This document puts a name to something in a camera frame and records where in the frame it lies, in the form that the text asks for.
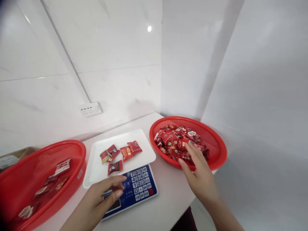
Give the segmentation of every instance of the red colander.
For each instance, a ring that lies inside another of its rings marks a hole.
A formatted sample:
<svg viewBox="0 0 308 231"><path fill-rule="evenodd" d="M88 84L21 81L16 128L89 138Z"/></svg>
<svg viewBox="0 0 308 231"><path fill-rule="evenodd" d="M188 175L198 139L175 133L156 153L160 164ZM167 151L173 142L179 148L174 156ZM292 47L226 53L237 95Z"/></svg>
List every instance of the red colander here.
<svg viewBox="0 0 308 231"><path fill-rule="evenodd" d="M216 170L220 168L227 160L227 148L221 137L210 127L196 120L181 117L181 116L169 116L164 117L153 123L150 128L150 141L155 151L171 166L182 169L179 162L166 156L155 144L154 137L160 128L166 127L169 124L177 124L179 126L186 126L191 128L197 134L200 135L203 140L202 145L206 145L209 149L208 165L210 169ZM192 171L196 170L195 166L189 165Z"/></svg>
<svg viewBox="0 0 308 231"><path fill-rule="evenodd" d="M86 148L76 140L61 141L42 148L0 174L0 209L10 230L33 230L53 216L75 193L86 170ZM59 177L68 177L55 196L46 193L32 199L53 175L57 164L71 158L69 171ZM16 216L28 205L39 202L34 215L16 221Z"/></svg>

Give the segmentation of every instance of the person's right hand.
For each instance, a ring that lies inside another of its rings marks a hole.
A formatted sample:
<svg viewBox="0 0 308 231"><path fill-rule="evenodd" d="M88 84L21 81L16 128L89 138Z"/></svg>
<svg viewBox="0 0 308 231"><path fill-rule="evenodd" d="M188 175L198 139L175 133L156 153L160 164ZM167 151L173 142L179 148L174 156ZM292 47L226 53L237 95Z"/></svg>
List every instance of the person's right hand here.
<svg viewBox="0 0 308 231"><path fill-rule="evenodd" d="M219 195L217 192L214 175L210 170L202 152L197 148L197 146L190 142L185 143L185 147L192 157L192 160L196 166L196 171L192 173L188 165L182 159L179 159L179 162L193 193L203 204L218 201Z"/></svg>

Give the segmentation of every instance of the white tray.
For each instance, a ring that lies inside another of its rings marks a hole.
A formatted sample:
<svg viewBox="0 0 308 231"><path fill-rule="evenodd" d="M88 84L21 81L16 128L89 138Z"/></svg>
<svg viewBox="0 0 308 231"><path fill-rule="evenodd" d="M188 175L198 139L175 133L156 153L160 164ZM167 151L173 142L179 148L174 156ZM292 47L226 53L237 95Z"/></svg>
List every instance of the white tray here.
<svg viewBox="0 0 308 231"><path fill-rule="evenodd" d="M138 129L131 132L127 132L121 135L110 137L101 141L97 141L92 145L91 153L87 165L86 174L83 179L83 187L89 188L92 184L108 178L108 162L102 165L100 154L108 149L111 145L115 145L118 150L120 148L128 146L127 142L137 141L142 152L137 153L134 157L128 161L123 162L123 170L113 172L109 176L122 175L136 168L147 165L156 159L156 154L153 151L147 137L143 130ZM113 163L123 159L123 155L120 152L113 160Z"/></svg>

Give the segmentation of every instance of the wall outlet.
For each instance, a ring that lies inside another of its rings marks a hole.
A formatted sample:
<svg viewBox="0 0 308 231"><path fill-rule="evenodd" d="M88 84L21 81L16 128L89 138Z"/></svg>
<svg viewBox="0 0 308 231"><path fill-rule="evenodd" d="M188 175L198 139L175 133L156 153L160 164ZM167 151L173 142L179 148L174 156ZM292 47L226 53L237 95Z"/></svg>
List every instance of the wall outlet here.
<svg viewBox="0 0 308 231"><path fill-rule="evenodd" d="M85 117L102 113L102 110L100 109L98 102L82 104L79 106L79 110L81 114L83 114Z"/></svg>

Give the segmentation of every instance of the marble tile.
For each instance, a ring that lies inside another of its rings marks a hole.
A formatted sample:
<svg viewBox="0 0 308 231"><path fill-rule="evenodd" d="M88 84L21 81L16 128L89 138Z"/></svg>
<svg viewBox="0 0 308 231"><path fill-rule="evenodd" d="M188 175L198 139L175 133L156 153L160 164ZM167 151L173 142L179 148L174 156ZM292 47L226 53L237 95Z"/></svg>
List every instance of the marble tile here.
<svg viewBox="0 0 308 231"><path fill-rule="evenodd" d="M68 73L35 4L40 3L3 1L1 5L0 81Z"/></svg>
<svg viewBox="0 0 308 231"><path fill-rule="evenodd" d="M141 67L79 75L90 100L98 101L103 111L102 114L88 118L93 130L155 111L154 103L145 97Z"/></svg>
<svg viewBox="0 0 308 231"><path fill-rule="evenodd" d="M77 72L161 63L161 0L45 2Z"/></svg>
<svg viewBox="0 0 308 231"><path fill-rule="evenodd" d="M0 82L0 155L90 131L68 75Z"/></svg>

